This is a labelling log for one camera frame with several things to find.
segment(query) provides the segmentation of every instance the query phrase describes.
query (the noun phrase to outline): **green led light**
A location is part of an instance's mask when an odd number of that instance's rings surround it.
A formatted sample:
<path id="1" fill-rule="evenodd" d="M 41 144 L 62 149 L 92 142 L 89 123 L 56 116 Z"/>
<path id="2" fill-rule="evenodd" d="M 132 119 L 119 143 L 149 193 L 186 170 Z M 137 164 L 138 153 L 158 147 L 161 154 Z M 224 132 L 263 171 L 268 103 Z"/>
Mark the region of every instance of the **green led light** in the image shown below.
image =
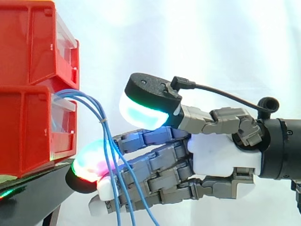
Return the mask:
<path id="1" fill-rule="evenodd" d="M 3 192 L 0 194 L 0 199 L 3 199 L 4 197 L 8 196 L 9 194 L 13 193 L 14 192 L 14 189 L 10 189 L 6 192 Z"/>
<path id="2" fill-rule="evenodd" d="M 114 162 L 108 141 L 107 151 L 110 165 L 112 169 L 114 169 Z M 115 157 L 118 161 L 119 157 L 117 153 L 115 153 Z M 108 167 L 103 150 L 103 140 L 97 140 L 85 146 L 75 157 L 71 169 L 77 177 L 89 182 L 95 182 L 107 174 Z"/>
<path id="3" fill-rule="evenodd" d="M 168 119 L 167 113 L 137 104 L 128 98 L 125 93 L 121 96 L 119 110 L 123 118 L 133 126 L 147 130 L 158 129 Z"/>

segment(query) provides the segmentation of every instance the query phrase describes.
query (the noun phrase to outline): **robotic hand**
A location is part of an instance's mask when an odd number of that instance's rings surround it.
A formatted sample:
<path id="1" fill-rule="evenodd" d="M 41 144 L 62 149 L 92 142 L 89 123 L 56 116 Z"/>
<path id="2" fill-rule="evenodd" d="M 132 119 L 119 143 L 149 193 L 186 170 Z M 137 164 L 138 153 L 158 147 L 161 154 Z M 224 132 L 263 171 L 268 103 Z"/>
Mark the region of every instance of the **robotic hand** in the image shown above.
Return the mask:
<path id="1" fill-rule="evenodd" d="M 258 110 L 254 119 L 243 108 L 203 112 L 181 105 L 179 89 L 205 89 Z M 279 108 L 265 97 L 258 105 L 220 90 L 175 77 L 172 82 L 147 74 L 132 74 L 121 101 L 123 117 L 140 129 L 114 137 L 123 154 L 161 145 L 129 164 L 149 206 L 172 204 L 204 195 L 236 199 L 254 188 L 253 176 L 292 180 L 301 206 L 301 120 L 271 119 Z M 127 167 L 120 166 L 134 210 L 144 205 Z M 203 175 L 203 180 L 195 178 Z M 115 176 L 119 203 L 128 211 Z M 92 215 L 116 211 L 109 177 L 97 182 L 98 195 L 90 204 Z"/>

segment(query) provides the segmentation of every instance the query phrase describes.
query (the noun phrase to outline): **black sensor cap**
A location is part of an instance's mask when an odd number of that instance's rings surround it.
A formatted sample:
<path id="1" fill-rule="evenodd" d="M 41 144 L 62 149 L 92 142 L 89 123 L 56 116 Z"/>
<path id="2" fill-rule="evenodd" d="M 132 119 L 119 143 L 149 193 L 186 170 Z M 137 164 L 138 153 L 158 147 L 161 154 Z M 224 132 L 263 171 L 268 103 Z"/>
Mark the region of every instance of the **black sensor cap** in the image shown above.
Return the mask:
<path id="1" fill-rule="evenodd" d="M 153 110 L 173 114 L 182 97 L 168 93 L 169 81 L 144 73 L 133 73 L 127 82 L 125 94 L 128 98 Z"/>
<path id="2" fill-rule="evenodd" d="M 89 194 L 97 190 L 96 182 L 89 182 L 77 177 L 73 170 L 72 166 L 69 168 L 65 177 L 67 185 L 75 192 L 82 194 Z"/>

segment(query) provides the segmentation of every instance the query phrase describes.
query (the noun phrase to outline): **black table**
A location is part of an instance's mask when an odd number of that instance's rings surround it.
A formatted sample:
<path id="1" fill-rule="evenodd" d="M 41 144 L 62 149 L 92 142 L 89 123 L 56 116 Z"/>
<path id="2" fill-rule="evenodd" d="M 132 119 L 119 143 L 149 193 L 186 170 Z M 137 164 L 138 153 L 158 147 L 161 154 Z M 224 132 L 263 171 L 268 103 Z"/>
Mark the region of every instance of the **black table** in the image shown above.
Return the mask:
<path id="1" fill-rule="evenodd" d="M 73 191 L 65 175 L 73 160 L 37 174 L 0 184 L 0 226 L 55 226 L 60 204 Z"/>

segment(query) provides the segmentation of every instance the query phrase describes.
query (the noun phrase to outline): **black cable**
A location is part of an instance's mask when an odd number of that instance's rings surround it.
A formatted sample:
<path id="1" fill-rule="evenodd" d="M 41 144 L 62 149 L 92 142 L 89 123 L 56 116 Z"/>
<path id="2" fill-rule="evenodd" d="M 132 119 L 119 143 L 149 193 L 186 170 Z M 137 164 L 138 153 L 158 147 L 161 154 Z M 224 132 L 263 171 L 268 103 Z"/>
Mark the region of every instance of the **black cable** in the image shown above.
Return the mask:
<path id="1" fill-rule="evenodd" d="M 246 106 L 248 106 L 250 108 L 253 108 L 253 109 L 257 110 L 257 111 L 267 112 L 267 113 L 275 113 L 278 110 L 278 108 L 277 109 L 267 109 L 267 108 L 263 108 L 263 107 L 257 106 L 257 105 L 255 105 L 255 104 L 253 104 L 251 102 L 248 102 L 248 101 L 246 101 L 244 99 L 236 97 L 236 96 L 234 96 L 234 95 L 232 95 L 230 93 L 226 93 L 224 91 L 221 91 L 219 89 L 215 89 L 215 88 L 212 88 L 212 87 L 209 87 L 209 86 L 204 86 L 204 85 L 199 85 L 199 84 L 195 84 L 194 85 L 193 84 L 191 86 L 191 88 L 202 89 L 202 90 L 206 90 L 206 91 L 209 91 L 209 92 L 213 92 L 213 93 L 219 94 L 219 95 L 227 97 L 227 98 L 229 98 L 231 100 L 237 101 L 237 102 L 239 102 L 239 103 L 241 103 L 243 105 L 246 105 Z"/>

